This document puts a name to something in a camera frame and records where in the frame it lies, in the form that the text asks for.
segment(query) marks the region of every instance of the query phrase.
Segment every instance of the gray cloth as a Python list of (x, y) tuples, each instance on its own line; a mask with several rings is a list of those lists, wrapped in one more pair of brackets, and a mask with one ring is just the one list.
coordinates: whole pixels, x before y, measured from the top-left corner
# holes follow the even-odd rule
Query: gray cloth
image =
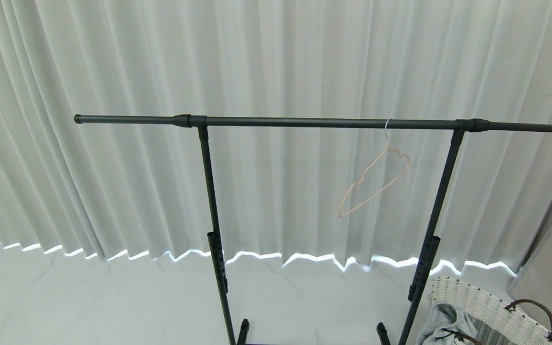
[(416, 345), (451, 345), (455, 339), (452, 332), (462, 332), (473, 338), (477, 336), (470, 317), (457, 304), (436, 303), (416, 339)]

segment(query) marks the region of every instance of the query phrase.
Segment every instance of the laundry basket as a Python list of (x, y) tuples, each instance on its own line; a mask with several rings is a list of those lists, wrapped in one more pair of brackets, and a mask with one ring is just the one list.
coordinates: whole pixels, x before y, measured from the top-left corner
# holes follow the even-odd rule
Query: laundry basket
[[(508, 304), (490, 293), (471, 286), (459, 279), (438, 277), (432, 282), (434, 303), (447, 302), (460, 305), (469, 315), (478, 334), (476, 340), (482, 345), (552, 345), (552, 314), (542, 304), (530, 299), (518, 299)], [(516, 310), (521, 303), (532, 303), (547, 312), (551, 330), (523, 312)], [(456, 339), (455, 344), (472, 342)]]

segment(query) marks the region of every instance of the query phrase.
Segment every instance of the white marble floor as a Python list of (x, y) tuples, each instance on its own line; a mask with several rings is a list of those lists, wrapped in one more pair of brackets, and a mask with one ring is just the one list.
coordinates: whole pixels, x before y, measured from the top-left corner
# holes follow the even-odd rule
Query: white marble floor
[[(236, 333), (248, 318), (248, 342), (280, 345), (379, 344), (378, 322), (396, 342), (414, 272), (383, 262), (342, 271), (332, 260), (282, 267), (280, 258), (246, 255), (226, 268)], [(456, 274), (448, 267), (436, 273)], [(499, 267), (466, 266), (460, 275), (504, 297), (512, 281)], [(428, 310), (426, 297), (412, 334)], [(210, 257), (100, 262), (0, 247), (0, 345), (226, 343)]]

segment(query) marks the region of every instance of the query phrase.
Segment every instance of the clothes rack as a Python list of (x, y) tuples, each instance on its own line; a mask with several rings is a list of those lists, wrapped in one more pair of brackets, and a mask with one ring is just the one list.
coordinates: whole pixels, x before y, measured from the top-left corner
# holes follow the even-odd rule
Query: clothes rack
[[(438, 251), (440, 238), (434, 236), (438, 217), (442, 210), (442, 204), (447, 194), (449, 181), (453, 173), (457, 154), (466, 132), (476, 133), (483, 131), (527, 131), (552, 133), (552, 125), (541, 124), (515, 124), (507, 122), (489, 122), (479, 118), (466, 120), (381, 120), (381, 119), (344, 119), (344, 118), (273, 118), (273, 117), (218, 117), (199, 115), (176, 116), (106, 116), (106, 115), (80, 115), (74, 116), (76, 124), (143, 124), (143, 125), (175, 125), (179, 127), (197, 127), (199, 142), (201, 144), (204, 173), (206, 175), (206, 187), (208, 191), (208, 203), (212, 219), (212, 231), (208, 233), (210, 244), (210, 256), (217, 280), (218, 294), (223, 309), (223, 317), (227, 329), (227, 337), (230, 345), (247, 345), (250, 323), (244, 319), (236, 342), (234, 328), (231, 321), (230, 306), (227, 299), (227, 278), (225, 275), (225, 262), (223, 258), (223, 245), (219, 227), (219, 214), (217, 212), (217, 198), (212, 176), (212, 161), (210, 159), (210, 146), (208, 144), (208, 126), (213, 127), (331, 127), (331, 128), (384, 128), (387, 121), (389, 129), (447, 129), (452, 130), (451, 146), (448, 150), (436, 200), (432, 208), (425, 240), (421, 247), (419, 260), (416, 265), (412, 284), (408, 290), (410, 308), (398, 345), (405, 345), (414, 317), (419, 308), (425, 284), (429, 277), (434, 258)], [(387, 331), (383, 323), (377, 325), (377, 333), (382, 345), (391, 345)]]

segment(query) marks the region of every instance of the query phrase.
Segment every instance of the curtain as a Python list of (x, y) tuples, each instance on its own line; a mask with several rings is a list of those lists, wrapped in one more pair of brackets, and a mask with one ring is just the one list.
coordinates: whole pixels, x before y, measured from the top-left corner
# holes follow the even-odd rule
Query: curtain
[[(74, 114), (552, 124), (552, 1), (0, 1), (0, 243), (208, 251), (197, 131)], [(410, 169), (339, 218), (372, 129), (211, 127), (225, 256), (418, 255), (449, 131), (388, 129)], [(345, 204), (388, 183), (387, 156)], [(552, 201), (552, 134), (469, 133), (438, 258), (517, 269)]]

